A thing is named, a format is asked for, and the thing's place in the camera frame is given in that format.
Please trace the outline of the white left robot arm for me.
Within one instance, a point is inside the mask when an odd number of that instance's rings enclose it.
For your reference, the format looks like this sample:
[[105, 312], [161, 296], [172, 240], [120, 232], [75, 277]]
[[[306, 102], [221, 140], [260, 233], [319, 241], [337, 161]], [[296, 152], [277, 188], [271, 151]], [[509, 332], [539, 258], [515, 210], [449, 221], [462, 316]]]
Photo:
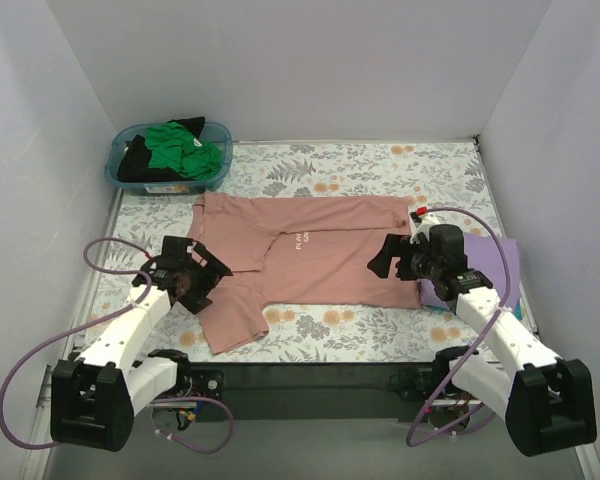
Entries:
[[210, 306], [210, 292], [232, 272], [200, 242], [166, 236], [156, 256], [132, 271], [121, 314], [76, 358], [61, 360], [51, 377], [54, 441], [117, 452], [136, 416], [163, 404], [191, 425], [203, 405], [221, 402], [180, 351], [137, 356], [154, 328], [180, 304], [192, 313]]

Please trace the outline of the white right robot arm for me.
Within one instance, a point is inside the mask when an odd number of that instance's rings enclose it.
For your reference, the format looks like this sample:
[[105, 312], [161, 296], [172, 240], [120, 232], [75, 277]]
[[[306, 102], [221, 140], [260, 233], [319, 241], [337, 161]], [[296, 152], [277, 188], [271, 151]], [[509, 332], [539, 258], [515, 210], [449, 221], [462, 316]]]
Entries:
[[490, 280], [469, 267], [458, 227], [424, 223], [416, 236], [389, 234], [367, 267], [380, 278], [395, 268], [402, 281], [430, 281], [438, 298], [477, 332], [476, 342], [487, 344], [500, 364], [486, 362], [477, 344], [438, 352], [423, 413], [441, 395], [466, 392], [504, 421], [527, 457], [595, 442], [590, 370], [578, 359], [563, 359], [521, 325]]

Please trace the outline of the pink t-shirt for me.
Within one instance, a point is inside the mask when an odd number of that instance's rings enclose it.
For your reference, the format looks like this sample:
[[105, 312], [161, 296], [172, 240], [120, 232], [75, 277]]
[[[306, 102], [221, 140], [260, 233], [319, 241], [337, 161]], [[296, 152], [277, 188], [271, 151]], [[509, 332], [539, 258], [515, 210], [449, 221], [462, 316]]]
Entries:
[[387, 235], [409, 232], [404, 197], [200, 195], [188, 235], [232, 272], [198, 315], [211, 352], [266, 336], [271, 304], [420, 308], [416, 282], [381, 279], [367, 267]]

